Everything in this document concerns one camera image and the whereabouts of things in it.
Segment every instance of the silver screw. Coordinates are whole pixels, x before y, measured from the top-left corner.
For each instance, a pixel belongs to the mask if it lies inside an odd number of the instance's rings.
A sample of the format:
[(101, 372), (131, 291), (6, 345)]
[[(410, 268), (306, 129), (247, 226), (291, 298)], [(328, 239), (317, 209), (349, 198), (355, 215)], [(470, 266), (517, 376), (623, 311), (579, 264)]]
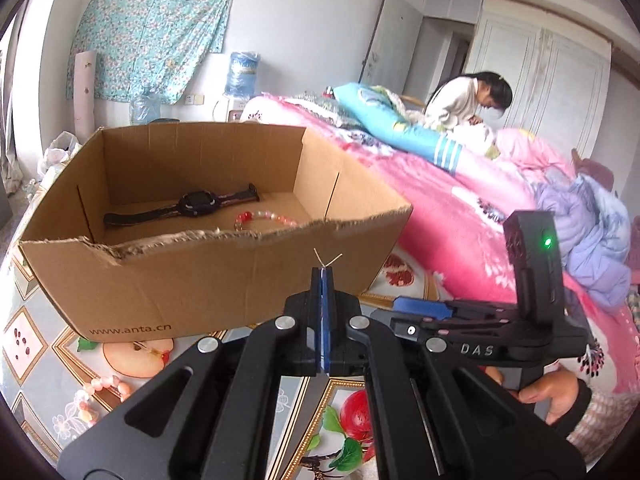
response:
[(278, 330), (288, 330), (296, 325), (296, 320), (291, 316), (280, 316), (276, 319), (276, 328)]
[(349, 324), (351, 328), (356, 330), (364, 330), (367, 326), (369, 326), (369, 319), (364, 316), (353, 316), (349, 320)]
[(198, 350), (203, 354), (214, 352), (218, 349), (220, 343), (215, 337), (203, 337), (198, 341)]
[(427, 339), (426, 347), (429, 352), (440, 354), (447, 349), (447, 342), (439, 337), (432, 337)]

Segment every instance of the knitted sleeve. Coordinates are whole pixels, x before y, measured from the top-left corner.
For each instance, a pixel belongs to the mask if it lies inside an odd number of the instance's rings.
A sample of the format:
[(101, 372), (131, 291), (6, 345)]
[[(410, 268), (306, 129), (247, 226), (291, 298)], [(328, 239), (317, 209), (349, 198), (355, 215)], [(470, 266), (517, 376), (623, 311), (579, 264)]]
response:
[(593, 390), (584, 416), (567, 440), (578, 448), (588, 464), (611, 446), (640, 402), (640, 394), (604, 394)]

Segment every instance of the electrical outlet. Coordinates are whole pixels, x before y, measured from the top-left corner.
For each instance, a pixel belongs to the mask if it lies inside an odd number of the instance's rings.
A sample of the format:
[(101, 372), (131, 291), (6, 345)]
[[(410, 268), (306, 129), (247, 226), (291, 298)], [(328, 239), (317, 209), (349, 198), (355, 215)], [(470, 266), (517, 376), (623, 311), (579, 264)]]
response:
[(184, 104), (186, 105), (203, 105), (204, 104), (204, 95), (202, 94), (191, 94), (184, 96)]

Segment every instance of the pink blanket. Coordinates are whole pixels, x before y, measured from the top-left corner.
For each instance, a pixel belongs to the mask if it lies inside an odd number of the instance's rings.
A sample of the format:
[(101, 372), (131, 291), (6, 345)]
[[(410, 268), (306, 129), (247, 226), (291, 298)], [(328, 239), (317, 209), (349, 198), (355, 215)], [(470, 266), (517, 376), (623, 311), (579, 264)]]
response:
[[(252, 99), (242, 119), (311, 127), (325, 134), (414, 205), (399, 245), (425, 270), (441, 274), (445, 288), (454, 297), (515, 302), (515, 280), (504, 234), (492, 216), (508, 216), (516, 209), (534, 208), (526, 173), (531, 176), (531, 172), (545, 164), (562, 166), (561, 160), (545, 162), (546, 155), (540, 159), (535, 150), (526, 156), (522, 151), (526, 144), (519, 140), (522, 136), (519, 131), (498, 133), (505, 151), (500, 164), (463, 150), (465, 156), (464, 159), (461, 156), (454, 178), (418, 156), (329, 126), (277, 97)], [(537, 142), (536, 146), (546, 150), (544, 143)], [(565, 284), (577, 292), (590, 323), (596, 327), (594, 333), (600, 335), (599, 342), (606, 340), (607, 345), (607, 357), (603, 358), (608, 365), (607, 374), (598, 370), (598, 375), (592, 378), (584, 367), (578, 371), (607, 391), (640, 391), (640, 370), (636, 370), (640, 344), (629, 310), (621, 310), (619, 319), (609, 317), (594, 306), (571, 277), (565, 276)]]

